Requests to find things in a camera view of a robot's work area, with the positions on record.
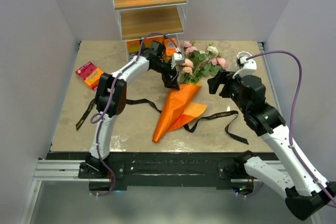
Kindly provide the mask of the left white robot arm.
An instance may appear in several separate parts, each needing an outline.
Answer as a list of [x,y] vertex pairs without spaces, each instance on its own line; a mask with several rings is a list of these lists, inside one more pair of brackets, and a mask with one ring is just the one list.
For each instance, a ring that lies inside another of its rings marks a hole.
[[110,141],[118,116],[127,104],[127,86],[143,73],[153,70],[161,74],[164,86],[179,90],[177,65],[185,62],[181,51],[176,48],[171,60],[164,62],[162,53],[165,46],[154,41],[150,47],[141,49],[125,66],[112,74],[103,73],[99,79],[94,98],[97,113],[90,119],[96,124],[92,147],[85,164],[97,178],[108,174],[107,160],[110,154]]

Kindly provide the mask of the pink flower bouquet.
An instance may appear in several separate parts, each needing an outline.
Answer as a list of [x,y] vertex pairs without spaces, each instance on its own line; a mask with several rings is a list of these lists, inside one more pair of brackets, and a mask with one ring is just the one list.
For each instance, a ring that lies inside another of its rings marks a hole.
[[226,60],[214,42],[210,42],[203,51],[195,47],[195,41],[185,41],[182,49],[185,62],[180,66],[181,84],[196,84],[202,77],[214,77],[226,68]]

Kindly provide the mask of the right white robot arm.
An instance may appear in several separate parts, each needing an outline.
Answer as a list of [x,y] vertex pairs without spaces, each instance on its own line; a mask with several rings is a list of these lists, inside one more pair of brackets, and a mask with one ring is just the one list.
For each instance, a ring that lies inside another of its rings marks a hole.
[[236,158],[234,173],[237,177],[250,175],[261,180],[285,200],[287,208],[300,220],[335,203],[335,182],[323,177],[290,139],[286,121],[266,102],[266,88],[259,77],[235,77],[233,72],[220,70],[207,83],[210,94],[216,93],[220,85],[224,86],[219,95],[232,99],[247,126],[273,150],[286,170],[282,173],[246,151]]

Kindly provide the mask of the black printed ribbon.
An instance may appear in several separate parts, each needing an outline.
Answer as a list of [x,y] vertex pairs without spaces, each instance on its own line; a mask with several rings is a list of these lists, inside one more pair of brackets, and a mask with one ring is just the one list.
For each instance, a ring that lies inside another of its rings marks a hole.
[[[145,104],[148,103],[152,108],[154,108],[156,111],[158,111],[159,113],[161,113],[162,111],[159,110],[155,103],[153,103],[152,101],[148,100],[148,99],[139,99],[139,100],[129,100],[126,99],[126,104],[128,105],[138,105],[138,104]],[[92,111],[92,108],[95,104],[94,99],[92,99],[89,103],[88,108],[86,109],[85,113],[83,114],[83,116],[80,118],[79,122],[76,124],[76,130],[78,131],[81,126],[83,125],[84,121],[86,120],[86,118],[88,117],[88,115],[90,114],[90,112]],[[188,124],[184,124],[183,127],[185,130],[187,130],[190,133],[193,133],[196,130],[197,124],[200,120],[213,120],[213,119],[218,119],[218,118],[224,118],[227,116],[231,116],[231,115],[236,115],[236,117],[234,119],[232,119],[226,126],[225,126],[225,132],[234,140],[239,141],[241,143],[244,144],[249,144],[246,138],[240,137],[238,135],[235,135],[233,133],[229,132],[229,126],[230,124],[237,119],[238,117],[238,111],[227,111],[227,112],[219,112],[219,113],[215,113],[213,115],[210,116],[203,116],[200,117],[196,120],[195,124],[192,127],[189,127]]]

